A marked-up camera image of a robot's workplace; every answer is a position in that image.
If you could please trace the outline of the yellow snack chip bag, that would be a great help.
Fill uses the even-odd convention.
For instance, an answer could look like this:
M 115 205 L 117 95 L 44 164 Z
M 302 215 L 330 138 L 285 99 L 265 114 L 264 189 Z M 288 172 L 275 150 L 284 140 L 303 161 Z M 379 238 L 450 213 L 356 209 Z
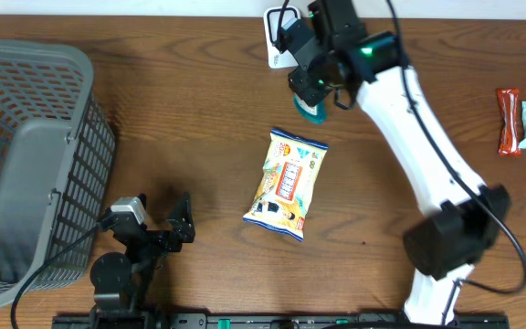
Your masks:
M 270 131 L 263 176 L 243 220 L 302 241 L 314 185 L 328 145 Z

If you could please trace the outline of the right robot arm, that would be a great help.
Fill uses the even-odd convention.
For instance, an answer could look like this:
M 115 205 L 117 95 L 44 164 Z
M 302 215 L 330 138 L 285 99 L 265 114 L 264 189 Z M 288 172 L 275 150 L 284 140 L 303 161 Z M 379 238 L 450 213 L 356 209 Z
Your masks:
M 499 234 L 510 196 L 462 158 L 424 96 L 399 29 L 369 34 L 349 1 L 315 1 L 308 20 L 280 19 L 276 48 L 297 66 L 289 86 L 309 106 L 346 92 L 388 142 L 423 220 L 403 236 L 415 267 L 393 328 L 505 328 L 499 314 L 455 312 L 461 289 Z

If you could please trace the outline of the red orange snack bar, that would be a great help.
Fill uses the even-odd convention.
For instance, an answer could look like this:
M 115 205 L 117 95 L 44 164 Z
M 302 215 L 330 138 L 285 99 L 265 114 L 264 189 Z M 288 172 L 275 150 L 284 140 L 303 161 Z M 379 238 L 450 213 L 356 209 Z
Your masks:
M 518 98 L 519 90 L 502 88 L 496 90 L 503 127 L 500 133 L 498 154 L 505 156 L 520 156 L 518 140 Z

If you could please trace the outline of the teal bottle with grey cap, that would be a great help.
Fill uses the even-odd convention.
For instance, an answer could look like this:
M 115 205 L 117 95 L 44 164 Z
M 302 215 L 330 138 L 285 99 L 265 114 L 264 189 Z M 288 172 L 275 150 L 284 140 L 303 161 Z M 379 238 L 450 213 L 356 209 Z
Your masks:
M 302 100 L 298 95 L 295 95 L 293 98 L 294 105 L 299 114 L 304 117 L 306 120 L 315 123 L 322 124 L 327 119 L 327 112 L 325 109 L 324 102 L 321 101 L 317 105 L 311 107 L 304 100 Z

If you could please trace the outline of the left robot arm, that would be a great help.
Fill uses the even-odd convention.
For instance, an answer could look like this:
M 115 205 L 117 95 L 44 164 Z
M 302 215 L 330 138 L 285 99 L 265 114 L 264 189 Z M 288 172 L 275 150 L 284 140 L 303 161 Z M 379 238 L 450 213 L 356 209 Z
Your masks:
M 92 328 L 168 328 L 167 317 L 145 305 L 157 264 L 195 240 L 191 198 L 185 192 L 166 219 L 169 230 L 150 230 L 146 195 L 122 197 L 102 215 L 100 228 L 125 247 L 99 257 L 90 270 L 95 307 Z

